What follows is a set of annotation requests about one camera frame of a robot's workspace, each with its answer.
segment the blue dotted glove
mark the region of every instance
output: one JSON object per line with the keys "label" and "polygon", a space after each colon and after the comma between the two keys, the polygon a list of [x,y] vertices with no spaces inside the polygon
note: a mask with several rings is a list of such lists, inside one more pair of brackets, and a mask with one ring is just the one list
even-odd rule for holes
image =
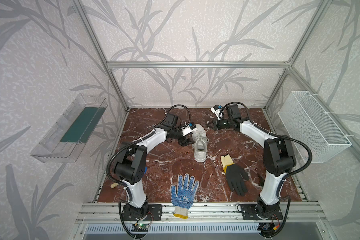
{"label": "blue dotted glove", "polygon": [[188,209],[193,205],[198,187],[199,181],[195,182],[194,176],[189,178],[189,174],[186,173],[184,175],[184,182],[182,175],[177,177],[177,192],[176,186],[171,186],[171,202],[175,206],[173,215],[183,219],[188,218]]}

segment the leaf pattern wallpaper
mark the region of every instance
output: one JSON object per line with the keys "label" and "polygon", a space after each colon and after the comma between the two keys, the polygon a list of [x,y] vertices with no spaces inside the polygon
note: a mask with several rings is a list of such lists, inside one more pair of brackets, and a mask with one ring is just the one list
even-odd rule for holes
{"label": "leaf pattern wallpaper", "polygon": [[[108,102],[79,159],[31,157],[78,93]],[[66,239],[124,116],[70,1],[0,0],[0,239]]]}
{"label": "leaf pattern wallpaper", "polygon": [[[360,0],[332,1],[293,67],[360,141]],[[280,133],[286,130],[277,113],[299,90],[289,76],[267,109]],[[299,180],[309,199],[320,201],[338,239],[360,240],[360,163],[349,149],[312,164]]]}
{"label": "leaf pattern wallpaper", "polygon": [[[287,61],[318,5],[288,0],[82,2],[108,61]],[[130,106],[210,107],[217,98],[262,107],[282,69],[112,71]]]}

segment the green mat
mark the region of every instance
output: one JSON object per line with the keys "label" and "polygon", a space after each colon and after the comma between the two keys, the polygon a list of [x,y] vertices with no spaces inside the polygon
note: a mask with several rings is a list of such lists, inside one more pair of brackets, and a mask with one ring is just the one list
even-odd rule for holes
{"label": "green mat", "polygon": [[84,108],[60,141],[87,143],[92,131],[95,129],[105,110],[106,107]]}

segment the brown marble surface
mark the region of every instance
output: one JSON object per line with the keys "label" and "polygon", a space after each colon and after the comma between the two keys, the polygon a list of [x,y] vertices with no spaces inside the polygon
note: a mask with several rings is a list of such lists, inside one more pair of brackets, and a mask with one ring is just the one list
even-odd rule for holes
{"label": "brown marble surface", "polygon": [[[131,141],[150,131],[150,126],[161,121],[164,117],[164,109],[131,109],[125,123],[120,142]],[[156,146],[147,155],[147,173],[143,177],[145,194],[149,202],[170,202],[170,186],[177,185],[177,176],[186,174],[195,176],[200,181],[196,193],[198,202],[256,202],[262,187],[261,178],[265,179],[266,170],[263,165],[263,148],[249,137],[232,130],[214,131],[206,127],[207,121],[212,121],[215,114],[206,108],[190,108],[192,122],[201,124],[210,142],[208,143],[207,159],[199,163],[194,160],[192,146],[181,147],[177,140],[164,142]],[[184,109],[173,109],[187,121],[187,112]],[[250,109],[254,122],[269,129],[269,125],[261,108]],[[245,181],[248,193],[238,196],[231,192],[222,174],[220,156],[230,154],[233,161],[242,166],[248,173],[250,180]],[[111,182],[106,179],[101,189],[98,202],[118,202],[126,199],[123,188],[117,186],[110,188]],[[283,186],[282,196],[291,195],[292,201],[301,201],[291,178]]]}

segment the clear plastic tray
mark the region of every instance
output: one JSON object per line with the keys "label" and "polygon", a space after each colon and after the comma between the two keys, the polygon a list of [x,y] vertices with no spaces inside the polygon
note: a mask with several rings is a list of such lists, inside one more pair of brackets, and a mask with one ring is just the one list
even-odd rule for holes
{"label": "clear plastic tray", "polygon": [[[279,111],[280,119],[292,138],[308,145],[312,162],[325,162],[351,146],[328,112],[308,91],[292,91]],[[306,162],[307,151],[295,144]]]}
{"label": "clear plastic tray", "polygon": [[104,97],[77,95],[31,156],[42,162],[76,162],[107,106]]}

